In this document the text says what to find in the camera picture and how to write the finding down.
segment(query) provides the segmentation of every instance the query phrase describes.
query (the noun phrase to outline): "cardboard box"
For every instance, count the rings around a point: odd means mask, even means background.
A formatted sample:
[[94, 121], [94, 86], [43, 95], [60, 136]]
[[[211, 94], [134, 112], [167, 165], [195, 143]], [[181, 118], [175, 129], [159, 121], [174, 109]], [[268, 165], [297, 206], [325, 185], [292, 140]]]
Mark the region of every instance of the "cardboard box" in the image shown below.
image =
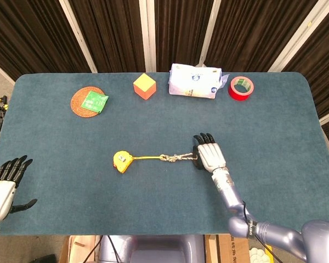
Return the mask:
[[59, 256], [59, 263], [68, 263], [69, 239], [70, 239], [69, 236], [65, 237], [65, 241], [61, 248], [61, 253]]
[[248, 239], [230, 234], [206, 235], [206, 263], [250, 263]]

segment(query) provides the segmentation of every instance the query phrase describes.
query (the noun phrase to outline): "green packet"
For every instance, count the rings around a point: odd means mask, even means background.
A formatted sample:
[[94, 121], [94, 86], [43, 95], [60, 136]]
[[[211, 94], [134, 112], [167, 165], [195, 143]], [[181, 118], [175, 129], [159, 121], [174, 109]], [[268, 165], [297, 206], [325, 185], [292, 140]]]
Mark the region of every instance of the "green packet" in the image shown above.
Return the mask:
[[106, 95], [89, 91], [88, 96], [85, 98], [84, 102], [82, 103], [82, 108], [100, 113], [103, 110], [108, 98], [109, 97]]

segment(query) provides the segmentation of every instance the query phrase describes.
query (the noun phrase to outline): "robotic arm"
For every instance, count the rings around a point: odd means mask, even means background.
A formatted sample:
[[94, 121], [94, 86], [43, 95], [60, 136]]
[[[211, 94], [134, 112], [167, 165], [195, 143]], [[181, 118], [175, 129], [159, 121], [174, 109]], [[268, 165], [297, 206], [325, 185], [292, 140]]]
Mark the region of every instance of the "robotic arm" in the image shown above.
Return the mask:
[[32, 159], [24, 162], [26, 158], [27, 155], [21, 158], [15, 158], [12, 161], [5, 162], [0, 167], [0, 222], [3, 221], [8, 214], [27, 210], [37, 202], [36, 199], [33, 199], [24, 205], [13, 205], [14, 195], [24, 172], [33, 162]]
[[226, 208], [234, 214], [228, 224], [233, 236], [259, 239], [308, 263], [329, 263], [329, 222], [307, 222], [302, 227], [302, 233], [268, 222], [256, 222], [235, 188], [219, 145], [211, 134], [200, 135], [194, 136], [198, 142], [198, 146], [193, 148], [194, 155], [198, 156], [194, 165], [212, 173], [213, 182]]

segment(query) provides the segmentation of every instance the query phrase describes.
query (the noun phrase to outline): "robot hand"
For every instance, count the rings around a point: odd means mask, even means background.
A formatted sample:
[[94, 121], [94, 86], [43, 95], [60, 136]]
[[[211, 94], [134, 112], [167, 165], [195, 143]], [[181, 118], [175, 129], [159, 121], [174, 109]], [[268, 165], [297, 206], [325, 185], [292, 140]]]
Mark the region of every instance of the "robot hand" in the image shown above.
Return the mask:
[[215, 143], [213, 136], [209, 133], [200, 134], [201, 136], [194, 136], [199, 144], [192, 149], [194, 156], [197, 156], [197, 160], [194, 160], [194, 165], [198, 169], [205, 168], [210, 173], [217, 168], [224, 168], [225, 159], [219, 145]]
[[28, 165], [33, 162], [32, 159], [23, 162], [26, 158], [27, 155], [15, 158], [5, 162], [0, 167], [0, 221], [4, 220], [8, 214], [31, 208], [37, 202], [36, 199], [33, 199], [24, 205], [12, 205], [16, 189], [24, 172]]

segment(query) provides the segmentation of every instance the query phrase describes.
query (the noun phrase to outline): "yellow tape measure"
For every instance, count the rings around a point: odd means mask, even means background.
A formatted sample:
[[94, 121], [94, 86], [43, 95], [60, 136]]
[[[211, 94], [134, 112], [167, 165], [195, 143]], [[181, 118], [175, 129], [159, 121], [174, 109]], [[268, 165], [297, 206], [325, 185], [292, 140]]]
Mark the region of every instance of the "yellow tape measure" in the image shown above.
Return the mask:
[[145, 159], [158, 159], [166, 162], [176, 162], [179, 160], [197, 160], [197, 156], [193, 157], [192, 153], [186, 153], [184, 155], [159, 155], [159, 156], [141, 156], [141, 157], [133, 157], [127, 151], [119, 151], [114, 155], [114, 167], [120, 173], [124, 173], [127, 168], [130, 166], [133, 160], [145, 160]]

